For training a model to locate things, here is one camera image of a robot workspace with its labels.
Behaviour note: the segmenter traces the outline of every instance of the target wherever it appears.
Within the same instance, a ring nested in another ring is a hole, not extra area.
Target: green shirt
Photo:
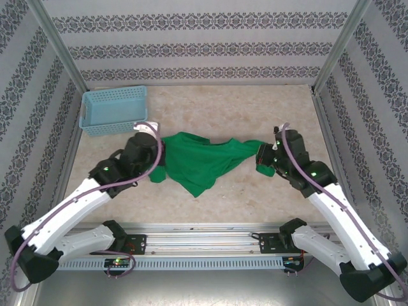
[[[228,142],[211,144],[210,140],[180,132],[162,138],[166,145],[166,165],[158,166],[150,180],[160,183],[168,176],[180,183],[194,197],[210,189],[218,177],[237,167],[243,160],[255,155],[263,142],[248,140],[244,143],[232,138]],[[273,176],[275,170],[256,167],[262,174]]]

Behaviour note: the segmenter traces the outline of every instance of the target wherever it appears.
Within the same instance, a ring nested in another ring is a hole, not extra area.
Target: patterned wallpaper
[[[373,1],[321,92],[359,214],[406,258],[407,20],[408,1]]]
[[[47,0],[90,88],[312,84],[355,0]]]
[[[80,95],[24,0],[0,0],[0,305],[10,299],[3,238],[51,207]]]

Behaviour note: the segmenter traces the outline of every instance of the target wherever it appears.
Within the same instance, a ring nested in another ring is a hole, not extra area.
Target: blue basket
[[[146,86],[89,91],[82,96],[79,126],[89,136],[127,133],[147,120]]]

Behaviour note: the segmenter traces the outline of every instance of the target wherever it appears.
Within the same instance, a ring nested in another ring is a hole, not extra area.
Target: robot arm
[[[274,132],[276,142],[260,146],[256,162],[274,167],[277,174],[299,190],[323,214],[342,242],[342,247],[325,239],[300,219],[289,221],[280,228],[281,241],[285,246],[295,246],[320,260],[340,277],[344,289],[355,300],[364,302],[395,281],[378,254],[386,259],[398,275],[407,266],[405,258],[401,253],[391,254],[370,232],[347,201],[327,165],[309,159],[303,138],[297,131],[286,131],[293,157],[310,178],[343,204],[343,208],[300,175],[283,146],[282,126],[276,127]],[[353,215],[356,222],[352,221],[346,210]],[[371,239],[378,254],[373,251],[356,224]]]
[[[158,124],[149,123],[158,130]],[[22,229],[12,226],[5,235],[10,252],[15,255],[24,240],[50,215],[69,200],[73,203],[58,212],[30,239],[18,258],[18,263],[31,283],[49,277],[60,263],[84,254],[100,250],[120,252],[126,241],[126,233],[115,222],[107,221],[95,229],[66,236],[85,216],[137,183],[94,191],[79,199],[77,197],[95,187],[125,182],[139,177],[154,163],[157,157],[155,133],[147,126],[136,126],[138,132],[131,137],[124,149],[117,150],[108,159],[100,161],[77,189],[43,217]]]

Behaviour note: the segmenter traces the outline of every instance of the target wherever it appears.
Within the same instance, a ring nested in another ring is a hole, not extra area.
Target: beige floor
[[[303,135],[311,158],[330,163],[306,85],[149,87],[148,104],[149,120],[160,122],[162,136],[187,131],[213,142],[231,137],[273,142],[273,127],[288,121]],[[132,135],[89,137],[83,133],[67,193],[98,161],[123,148]],[[252,157],[198,198],[169,178],[160,184],[143,180],[84,221],[286,222],[294,217],[324,221],[285,180],[256,172]]]

